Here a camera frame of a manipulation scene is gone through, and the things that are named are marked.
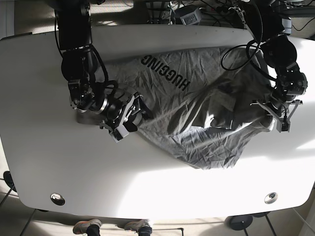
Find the screw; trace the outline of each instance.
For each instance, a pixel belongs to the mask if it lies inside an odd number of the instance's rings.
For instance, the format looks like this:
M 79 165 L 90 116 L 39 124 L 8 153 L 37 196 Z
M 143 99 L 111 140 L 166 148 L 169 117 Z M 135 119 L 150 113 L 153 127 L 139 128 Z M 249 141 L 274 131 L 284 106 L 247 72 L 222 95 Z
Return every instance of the screw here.
M 269 198 L 273 199 L 276 195 L 274 193 L 269 194 Z

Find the sneaker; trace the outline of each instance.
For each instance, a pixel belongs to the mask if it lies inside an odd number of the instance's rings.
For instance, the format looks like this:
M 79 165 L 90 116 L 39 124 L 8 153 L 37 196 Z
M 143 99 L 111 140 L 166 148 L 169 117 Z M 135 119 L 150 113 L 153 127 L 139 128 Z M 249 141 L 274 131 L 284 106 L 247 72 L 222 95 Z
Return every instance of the sneaker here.
M 91 225 L 97 225 L 97 226 L 101 227 L 102 222 L 98 219 L 93 219 L 93 220 L 89 220 L 89 221 L 79 221 L 78 223 L 76 223 L 74 225 L 73 233 L 75 235 L 86 234 L 88 227 Z
M 140 228 L 142 227 L 152 228 L 152 225 L 153 225 L 153 221 L 151 220 L 131 221 L 124 226 L 124 229 L 138 232 Z

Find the wire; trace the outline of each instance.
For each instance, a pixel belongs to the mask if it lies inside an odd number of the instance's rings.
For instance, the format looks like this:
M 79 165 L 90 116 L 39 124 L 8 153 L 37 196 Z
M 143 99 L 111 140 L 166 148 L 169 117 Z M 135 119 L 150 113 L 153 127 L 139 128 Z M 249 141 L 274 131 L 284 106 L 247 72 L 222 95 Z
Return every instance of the wire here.
M 293 26 L 293 28 L 295 28 L 296 31 L 302 31 L 314 19 L 315 19 L 315 17 L 310 19 L 301 29 L 297 29 L 293 24 L 292 24 L 292 26 Z
M 63 58 L 63 54 L 61 53 L 60 47 L 59 47 L 59 43 L 58 43 L 58 39 L 57 39 L 57 19 L 55 18 L 55 40 L 56 40 L 56 44 L 57 44 L 57 48 L 58 51 L 60 53 L 60 56 Z
M 250 46 L 246 46 L 246 55 L 247 58 L 250 58 L 250 47 L 253 47 L 252 45 Z M 263 75 L 264 77 L 266 77 L 268 80 L 274 81 L 276 82 L 277 80 L 275 78 L 273 78 L 271 75 L 269 75 L 268 73 L 266 73 L 265 71 L 263 71 L 259 66 L 257 66 L 253 60 L 250 61 L 251 65 L 254 67 L 255 70 L 257 70 L 261 75 Z
M 259 41 L 258 41 L 258 43 L 257 43 L 256 49 L 255 49 L 254 53 L 247 59 L 246 62 L 244 62 L 244 63 L 241 64 L 240 66 L 238 66 L 238 67 L 236 67 L 236 68 L 233 68 L 233 69 L 229 69 L 229 68 L 226 68 L 225 66 L 223 66 L 223 60 L 224 60 L 224 58 L 226 57 L 226 55 L 227 55 L 229 52 L 231 52 L 233 49 L 238 48 L 238 47 L 241 47 L 241 46 L 239 45 L 239 46 L 236 46 L 236 47 L 234 47 L 234 48 L 229 49 L 229 50 L 223 55 L 223 57 L 222 57 L 222 59 L 221 59 L 221 67 L 222 67 L 224 70 L 227 70 L 227 71 L 234 71 L 234 70 L 241 69 L 242 67 L 244 67 L 245 65 L 247 65 L 248 62 L 251 61 L 251 59 L 255 56 L 256 52 L 257 52 L 258 49 L 259 49 L 259 46 L 260 46 L 261 41 L 262 41 L 262 36 L 263 36 L 262 18 L 261 18 L 261 14 L 260 14 L 260 11 L 259 11 L 259 9 L 258 9 L 258 6 L 256 5 L 255 2 L 253 2 L 253 5 L 254 5 L 254 7 L 256 8 L 256 11 L 257 11 L 258 16 L 259 16 L 259 21 L 260 21 L 260 25 L 259 25 L 259 26 L 260 26 L 260 32 L 261 32 L 261 33 L 260 33 L 260 39 L 259 39 Z M 252 40 L 252 41 L 248 42 L 248 44 L 246 45 L 246 48 L 251 47 L 253 43 L 255 43 L 255 40 Z
M 285 2 L 285 1 L 279 1 L 279 2 L 282 2 L 284 3 L 285 5 L 290 5 L 290 6 L 295 6 L 295 7 L 302 7 L 302 6 L 309 6 L 313 1 L 315 0 L 311 0 L 308 4 L 306 5 L 295 5 L 295 4 L 291 4 L 291 3 L 288 3 L 288 2 Z
M 96 58 L 100 64 L 100 66 L 102 67 L 102 70 L 104 73 L 104 84 L 106 85 L 108 82 L 108 73 L 107 73 L 106 67 L 105 67 L 104 62 L 103 62 L 102 58 L 100 57 L 98 51 L 96 50 L 96 48 L 93 45 L 91 45 L 91 47 L 92 47 L 92 50 L 93 50 L 93 52 L 94 52 L 94 54 L 95 54 L 95 56 L 96 56 Z
M 208 13 L 208 12 L 202 12 L 203 14 L 207 14 L 208 16 L 211 16 L 213 19 L 215 19 L 216 21 L 214 22 L 214 24 L 212 26 L 214 26 L 217 22 L 219 23 L 219 26 L 221 27 L 221 23 L 219 21 L 219 19 L 215 16 L 213 16 L 212 14 Z
M 212 9 L 214 9 L 223 19 L 225 19 L 226 22 L 228 22 L 234 28 L 234 25 L 229 20 L 227 20 L 221 13 L 219 13 L 213 6 L 211 6 L 210 4 L 205 2 L 204 0 L 199 0 L 199 1 L 203 2 L 204 4 L 208 5 Z
M 227 0 L 225 0 L 225 3 L 224 2 L 221 2 L 220 0 L 217 0 L 217 2 L 223 4 L 223 5 L 226 5 L 227 4 Z

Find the black cable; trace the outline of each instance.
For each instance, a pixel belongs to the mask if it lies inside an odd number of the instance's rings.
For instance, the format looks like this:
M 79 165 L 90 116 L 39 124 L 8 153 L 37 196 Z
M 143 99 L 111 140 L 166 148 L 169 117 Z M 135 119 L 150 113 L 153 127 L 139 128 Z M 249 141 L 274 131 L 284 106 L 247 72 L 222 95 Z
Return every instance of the black cable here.
M 108 73 L 107 73 L 106 67 L 104 65 L 104 62 L 103 62 L 102 58 L 100 57 L 100 55 L 99 55 L 98 51 L 96 50 L 96 48 L 93 45 L 91 45 L 91 48 L 92 48 L 92 50 L 93 50 L 93 52 L 94 52 L 94 54 L 95 54 L 95 56 L 96 56 L 96 58 L 97 58 L 97 60 L 98 60 L 98 62 L 100 64 L 100 66 L 102 67 L 102 70 L 103 70 L 103 73 L 104 73 L 104 84 L 106 85 L 107 82 L 108 82 Z
M 23 235 L 24 235 L 26 229 L 28 228 L 30 222 L 31 222 L 32 219 L 33 219 L 33 216 L 34 216 L 35 212 L 36 212 L 36 209 L 34 209 L 33 213 L 32 213 L 31 216 L 29 217 L 29 220 L 27 221 L 26 225 L 24 226 L 24 228 L 23 228 L 23 230 L 22 230 L 20 236 L 23 236 Z
M 256 49 L 255 49 L 254 53 L 247 59 L 246 62 L 244 62 L 244 63 L 241 64 L 240 66 L 238 66 L 238 67 L 236 67 L 236 68 L 233 68 L 233 69 L 229 69 L 229 68 L 226 68 L 225 66 L 223 66 L 223 60 L 225 59 L 226 55 L 227 55 L 229 52 L 231 52 L 231 51 L 232 51 L 233 49 L 235 49 L 235 48 L 242 47 L 243 45 L 242 45 L 242 46 L 239 45 L 239 46 L 236 46 L 236 47 L 233 47 L 233 48 L 229 49 L 229 50 L 223 55 L 223 57 L 222 57 L 222 59 L 221 59 L 221 67 L 222 67 L 224 70 L 227 70 L 227 71 L 234 71 L 234 70 L 241 69 L 242 67 L 244 67 L 245 65 L 247 65 L 247 63 L 250 62 L 251 59 L 253 59 L 253 57 L 255 56 L 256 52 L 257 52 L 258 49 L 259 49 L 260 43 L 261 43 L 261 41 L 262 41 L 262 35 L 263 35 L 262 18 L 261 18 L 260 11 L 259 11 L 259 9 L 258 9 L 258 7 L 257 7 L 257 5 L 256 5 L 255 2 L 253 2 L 253 5 L 254 5 L 254 7 L 256 8 L 256 11 L 257 11 L 258 16 L 259 16 L 259 21 L 260 21 L 260 25 L 259 25 L 259 26 L 260 26 L 260 32 L 261 32 L 261 34 L 260 34 L 260 39 L 259 39 L 259 41 L 258 41 L 258 43 L 257 43 Z M 248 42 L 248 44 L 246 45 L 246 47 L 251 47 L 253 43 L 255 43 L 255 40 L 252 40 L 252 41 Z
M 5 200 L 7 199 L 7 197 L 10 195 L 11 191 L 14 189 L 14 185 L 12 185 L 12 187 L 10 188 L 10 190 L 7 192 L 7 194 L 5 195 L 5 197 L 2 199 L 1 203 L 0 203 L 0 207 L 3 205 L 3 203 L 5 202 Z
M 213 6 L 211 6 L 210 4 L 205 2 L 204 0 L 199 0 L 199 1 L 203 2 L 207 6 L 211 7 L 212 9 L 214 9 L 223 19 L 225 19 L 226 22 L 228 22 L 234 28 L 234 25 L 229 20 L 227 20 L 221 13 L 219 13 Z
M 268 222 L 268 225 L 270 226 L 270 229 L 271 229 L 271 231 L 272 231 L 272 234 L 273 234 L 274 236 L 277 236 L 277 235 L 276 235 L 276 232 L 275 232 L 275 230 L 274 230 L 274 227 L 272 227 L 272 224 L 271 224 L 271 222 L 270 222 L 270 220 L 269 220 L 269 217 L 267 216 L 266 213 L 264 213 L 264 215 L 265 215 L 265 217 L 266 217 L 266 220 L 267 220 L 267 222 Z
M 309 6 L 314 0 L 311 0 L 308 4 L 306 5 L 295 5 L 295 4 L 291 4 L 291 3 L 288 3 L 288 2 L 285 2 L 285 1 L 279 1 L 279 2 L 282 2 L 284 3 L 285 5 L 290 5 L 290 6 L 295 6 L 295 7 L 302 7 L 302 6 Z
M 302 31 L 314 19 L 315 19 L 315 17 L 310 19 L 301 29 L 297 29 L 293 24 L 292 24 L 292 26 L 293 26 L 293 28 L 295 28 L 296 31 Z
M 247 233 L 246 227 L 244 225 L 244 222 L 242 221 L 241 224 L 243 226 L 243 230 L 244 230 L 245 235 L 248 236 L 248 233 Z
M 220 0 L 217 0 L 217 2 L 223 4 L 223 5 L 226 5 L 227 4 L 227 0 L 225 0 L 225 3 L 224 2 L 221 2 Z
M 217 22 L 219 23 L 219 27 L 221 27 L 221 23 L 220 23 L 219 20 L 215 21 L 211 26 L 215 26 L 215 24 L 216 24 Z
M 57 19 L 55 18 L 55 40 L 56 40 L 56 44 L 57 44 L 57 48 L 58 51 L 60 53 L 60 56 L 63 58 L 63 54 L 61 53 L 60 47 L 59 47 L 59 43 L 58 43 L 58 39 L 57 39 Z
M 184 1 L 181 1 L 181 3 L 182 3 L 182 5 L 187 6 L 187 5 L 192 4 L 194 1 L 195 1 L 195 0 L 191 0 L 191 2 L 190 2 L 190 3 L 185 3 L 185 4 L 184 4 Z
M 246 55 L 247 58 L 250 58 L 250 47 L 253 47 L 252 45 L 250 46 L 246 46 Z M 265 71 L 263 71 L 259 66 L 257 66 L 253 60 L 250 61 L 251 65 L 254 67 L 254 69 L 256 71 L 258 71 L 261 75 L 263 75 L 264 77 L 266 77 L 268 80 L 274 81 L 276 82 L 277 80 L 275 78 L 273 78 L 271 75 L 269 75 L 268 73 L 266 73 Z
M 218 19 L 217 17 L 213 16 L 211 13 L 208 13 L 208 12 L 202 12 L 202 13 L 203 13 L 203 14 L 206 14 L 206 15 L 208 15 L 208 16 L 211 16 L 213 19 L 216 20 L 215 23 L 214 23 L 212 26 L 214 26 L 214 25 L 216 24 L 216 22 L 218 22 L 218 23 L 219 23 L 219 26 L 221 27 L 221 23 L 220 23 L 220 21 L 219 21 L 219 19 Z

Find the sunlight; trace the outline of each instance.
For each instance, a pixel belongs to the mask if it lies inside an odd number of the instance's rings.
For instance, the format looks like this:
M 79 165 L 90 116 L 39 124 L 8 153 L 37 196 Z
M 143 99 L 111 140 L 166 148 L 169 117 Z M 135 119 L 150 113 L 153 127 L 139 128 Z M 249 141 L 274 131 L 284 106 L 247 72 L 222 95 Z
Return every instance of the sunlight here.
M 55 26 L 42 26 L 42 27 L 36 27 L 32 30 L 33 34 L 36 33 L 45 33 L 45 32 L 52 32 L 55 30 Z
M 105 25 L 105 26 L 116 26 L 117 23 L 114 21 L 99 21 L 99 24 Z
M 91 5 L 91 14 L 123 12 L 133 8 L 133 1 L 115 2 L 106 1 L 102 5 Z
M 297 148 L 298 150 L 309 150 L 309 149 L 315 149 L 315 139 L 312 141 L 309 141 Z

